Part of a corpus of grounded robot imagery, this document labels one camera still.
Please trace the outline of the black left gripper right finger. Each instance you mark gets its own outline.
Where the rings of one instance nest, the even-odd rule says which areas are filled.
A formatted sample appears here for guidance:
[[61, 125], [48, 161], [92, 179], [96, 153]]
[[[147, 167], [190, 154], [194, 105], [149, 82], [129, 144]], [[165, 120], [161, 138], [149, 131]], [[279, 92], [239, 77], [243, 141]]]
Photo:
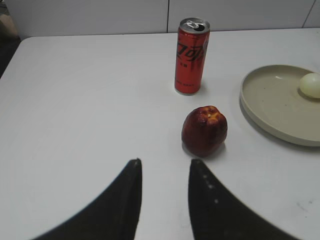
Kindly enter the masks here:
[[189, 168], [188, 210], [196, 240], [293, 240], [238, 200], [200, 159]]

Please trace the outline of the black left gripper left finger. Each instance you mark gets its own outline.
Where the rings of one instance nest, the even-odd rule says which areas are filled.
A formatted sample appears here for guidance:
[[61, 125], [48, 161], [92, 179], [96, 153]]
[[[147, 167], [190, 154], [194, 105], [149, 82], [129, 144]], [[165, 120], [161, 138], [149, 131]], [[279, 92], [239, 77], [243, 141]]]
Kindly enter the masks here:
[[39, 240], [133, 240], [142, 205], [142, 162], [130, 160], [89, 205]]

